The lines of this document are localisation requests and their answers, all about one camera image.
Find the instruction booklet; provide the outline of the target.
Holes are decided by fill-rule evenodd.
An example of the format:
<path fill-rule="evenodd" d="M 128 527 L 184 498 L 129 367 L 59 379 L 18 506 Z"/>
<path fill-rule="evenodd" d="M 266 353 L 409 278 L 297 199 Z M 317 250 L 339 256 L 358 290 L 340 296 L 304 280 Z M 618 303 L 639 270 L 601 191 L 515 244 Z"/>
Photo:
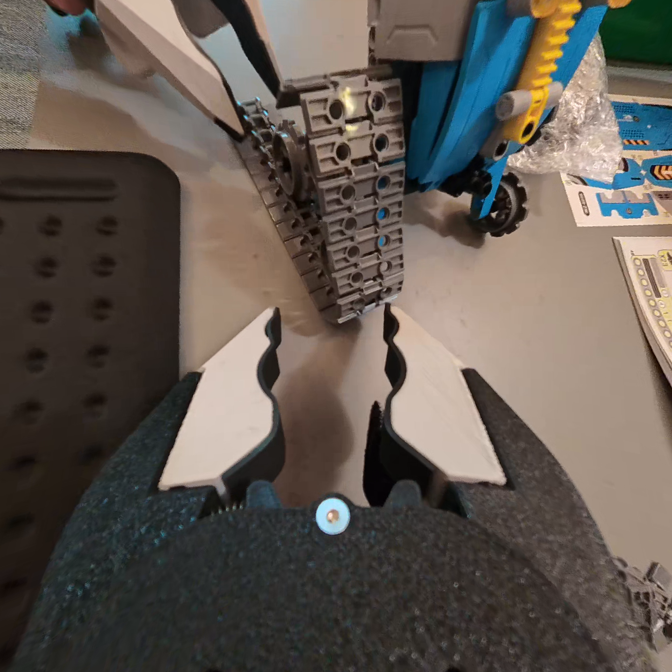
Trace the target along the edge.
<path fill-rule="evenodd" d="M 612 240 L 642 332 L 671 384 L 671 238 Z"/>

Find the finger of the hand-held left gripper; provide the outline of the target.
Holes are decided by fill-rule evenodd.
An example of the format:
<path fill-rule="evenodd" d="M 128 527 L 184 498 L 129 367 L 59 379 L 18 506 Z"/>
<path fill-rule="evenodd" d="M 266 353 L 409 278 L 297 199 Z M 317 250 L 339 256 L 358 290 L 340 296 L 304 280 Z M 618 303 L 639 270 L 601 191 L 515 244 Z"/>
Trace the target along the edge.
<path fill-rule="evenodd" d="M 281 94 L 284 80 L 273 51 L 264 13 L 259 1 L 212 1 L 232 26 L 248 62 L 274 99 Z"/>
<path fill-rule="evenodd" d="M 222 72 L 175 11 L 175 1 L 95 1 L 107 45 L 131 73 L 161 75 L 233 139 L 244 139 L 239 105 Z"/>

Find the pile of grey track links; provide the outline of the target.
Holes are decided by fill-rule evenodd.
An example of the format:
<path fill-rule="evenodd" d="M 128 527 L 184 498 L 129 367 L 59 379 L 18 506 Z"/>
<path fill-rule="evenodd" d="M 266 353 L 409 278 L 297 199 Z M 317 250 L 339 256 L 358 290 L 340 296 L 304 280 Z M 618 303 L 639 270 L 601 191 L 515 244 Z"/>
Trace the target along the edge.
<path fill-rule="evenodd" d="M 645 571 L 618 556 L 614 562 L 626 586 L 634 626 L 651 649 L 661 653 L 671 645 L 671 572 L 655 561 Z"/>

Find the grey desk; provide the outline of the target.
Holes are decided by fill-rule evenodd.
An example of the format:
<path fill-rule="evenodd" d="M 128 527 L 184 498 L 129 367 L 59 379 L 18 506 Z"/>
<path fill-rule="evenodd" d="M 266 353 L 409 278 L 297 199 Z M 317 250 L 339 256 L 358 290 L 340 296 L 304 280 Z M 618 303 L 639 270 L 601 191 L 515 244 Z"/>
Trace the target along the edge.
<path fill-rule="evenodd" d="M 386 398 L 382 310 L 329 327 L 282 248 L 230 138 L 160 77 L 136 79 L 96 30 L 43 10 L 29 147 L 135 151 L 179 177 L 180 373 L 195 371 L 266 307 L 279 307 L 283 503 L 328 492 L 367 505 L 370 409 Z M 523 177 L 520 230 L 481 239 L 467 201 L 412 195 L 396 304 L 477 370 L 554 453 L 614 555 L 671 570 L 671 390 L 633 310 L 613 236 L 579 228 L 558 175 Z"/>

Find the blue sticker sheet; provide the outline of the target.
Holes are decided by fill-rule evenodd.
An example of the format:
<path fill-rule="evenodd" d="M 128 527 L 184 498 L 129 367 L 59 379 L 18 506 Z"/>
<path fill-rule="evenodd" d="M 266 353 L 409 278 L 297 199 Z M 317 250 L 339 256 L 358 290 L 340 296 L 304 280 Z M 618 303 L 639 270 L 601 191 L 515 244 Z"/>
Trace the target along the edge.
<path fill-rule="evenodd" d="M 615 175 L 561 174 L 577 226 L 671 224 L 671 99 L 611 96 L 622 141 Z"/>

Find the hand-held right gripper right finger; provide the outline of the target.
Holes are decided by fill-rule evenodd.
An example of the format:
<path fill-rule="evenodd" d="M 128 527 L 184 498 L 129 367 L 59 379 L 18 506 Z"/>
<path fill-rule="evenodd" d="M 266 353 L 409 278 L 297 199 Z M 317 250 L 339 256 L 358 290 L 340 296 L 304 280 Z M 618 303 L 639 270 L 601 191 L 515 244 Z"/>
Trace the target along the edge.
<path fill-rule="evenodd" d="M 392 304 L 384 310 L 383 338 L 388 348 L 384 371 L 391 385 L 383 426 L 392 449 L 416 460 L 429 477 L 506 484 L 461 361 Z"/>

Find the blue toy robot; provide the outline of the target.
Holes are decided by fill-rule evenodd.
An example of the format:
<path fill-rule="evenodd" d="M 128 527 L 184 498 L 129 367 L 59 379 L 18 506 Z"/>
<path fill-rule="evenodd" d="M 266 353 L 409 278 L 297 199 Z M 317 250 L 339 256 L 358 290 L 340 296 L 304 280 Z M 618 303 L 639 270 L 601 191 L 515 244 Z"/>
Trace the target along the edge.
<path fill-rule="evenodd" d="M 402 88 L 405 193 L 469 194 L 482 234 L 527 194 L 508 158 L 536 141 L 609 9 L 629 1 L 369 1 L 370 62 Z"/>

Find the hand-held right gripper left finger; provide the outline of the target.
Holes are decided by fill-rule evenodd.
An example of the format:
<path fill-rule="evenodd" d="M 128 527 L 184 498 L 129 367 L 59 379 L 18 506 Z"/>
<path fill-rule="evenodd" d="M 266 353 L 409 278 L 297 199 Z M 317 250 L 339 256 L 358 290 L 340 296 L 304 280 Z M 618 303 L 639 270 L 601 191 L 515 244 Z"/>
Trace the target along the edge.
<path fill-rule="evenodd" d="M 247 491 L 280 475 L 286 450 L 273 394 L 280 344 L 280 310 L 267 308 L 199 369 L 160 491 Z"/>

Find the black perforated pad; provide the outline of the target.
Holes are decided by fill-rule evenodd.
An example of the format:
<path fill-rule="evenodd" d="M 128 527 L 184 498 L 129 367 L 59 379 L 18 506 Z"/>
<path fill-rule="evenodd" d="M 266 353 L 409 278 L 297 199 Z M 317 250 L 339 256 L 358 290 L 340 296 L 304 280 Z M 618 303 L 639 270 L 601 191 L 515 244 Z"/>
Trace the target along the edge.
<path fill-rule="evenodd" d="M 181 186 L 138 153 L 1 151 L 1 648 L 64 523 L 178 380 Z"/>

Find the bubble wrap bag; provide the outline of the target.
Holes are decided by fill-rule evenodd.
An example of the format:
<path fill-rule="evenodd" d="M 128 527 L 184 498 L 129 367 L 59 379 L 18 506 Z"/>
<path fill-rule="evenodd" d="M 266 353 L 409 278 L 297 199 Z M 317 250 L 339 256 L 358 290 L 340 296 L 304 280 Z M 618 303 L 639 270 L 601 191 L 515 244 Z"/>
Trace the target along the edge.
<path fill-rule="evenodd" d="M 540 138 L 508 160 L 519 173 L 564 173 L 610 181 L 622 159 L 622 141 L 608 96 L 606 59 L 593 38 Z"/>

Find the green plastic bin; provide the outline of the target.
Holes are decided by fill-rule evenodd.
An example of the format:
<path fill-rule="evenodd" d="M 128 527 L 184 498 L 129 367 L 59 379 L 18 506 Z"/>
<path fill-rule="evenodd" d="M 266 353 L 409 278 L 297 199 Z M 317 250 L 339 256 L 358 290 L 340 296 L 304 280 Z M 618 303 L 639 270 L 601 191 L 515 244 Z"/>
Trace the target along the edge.
<path fill-rule="evenodd" d="M 631 1 L 610 9 L 600 37 L 609 61 L 671 65 L 671 2 Z"/>

